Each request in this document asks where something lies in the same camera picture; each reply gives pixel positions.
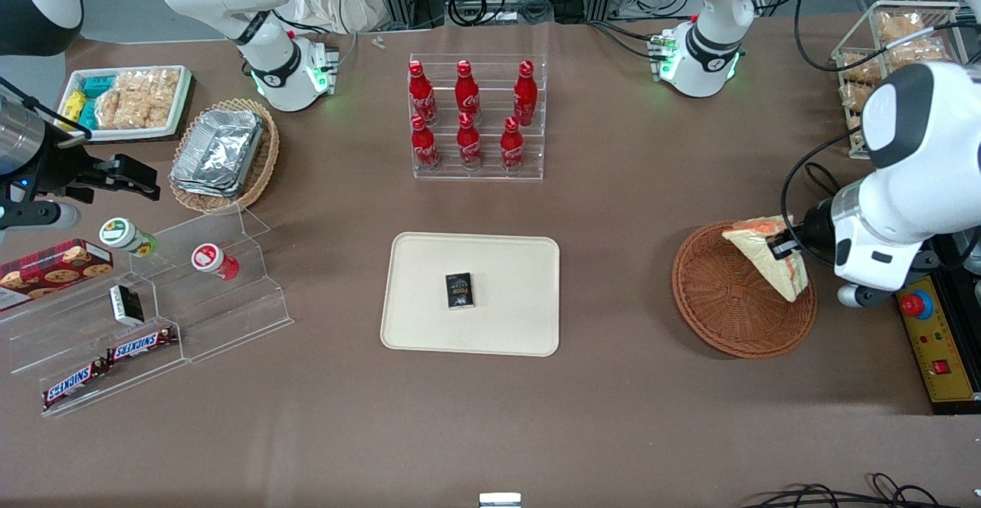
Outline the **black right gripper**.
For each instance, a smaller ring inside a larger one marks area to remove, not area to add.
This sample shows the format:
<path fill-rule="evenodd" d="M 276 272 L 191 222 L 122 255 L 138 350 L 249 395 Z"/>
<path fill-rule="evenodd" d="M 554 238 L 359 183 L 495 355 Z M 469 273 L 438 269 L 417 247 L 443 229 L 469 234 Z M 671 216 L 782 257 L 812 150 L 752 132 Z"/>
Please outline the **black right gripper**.
<path fill-rule="evenodd" d="M 27 137 L 27 199 L 45 195 L 59 196 L 66 187 L 99 188 L 112 192 L 130 192 L 160 200 L 156 185 L 157 170 L 125 154 L 113 155 L 113 160 L 94 158 L 88 154 L 87 138 L 55 134 Z"/>

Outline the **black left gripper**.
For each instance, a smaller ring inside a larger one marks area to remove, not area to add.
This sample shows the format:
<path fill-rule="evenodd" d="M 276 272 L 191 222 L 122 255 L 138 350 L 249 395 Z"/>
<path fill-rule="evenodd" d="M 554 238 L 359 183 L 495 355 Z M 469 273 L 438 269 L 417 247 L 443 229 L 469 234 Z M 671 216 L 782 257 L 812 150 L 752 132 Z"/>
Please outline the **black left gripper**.
<path fill-rule="evenodd" d="M 831 218 L 832 200 L 822 200 L 813 205 L 796 225 L 793 236 L 771 236 L 768 249 L 776 261 L 787 259 L 801 250 L 827 266 L 834 266 L 836 237 Z"/>

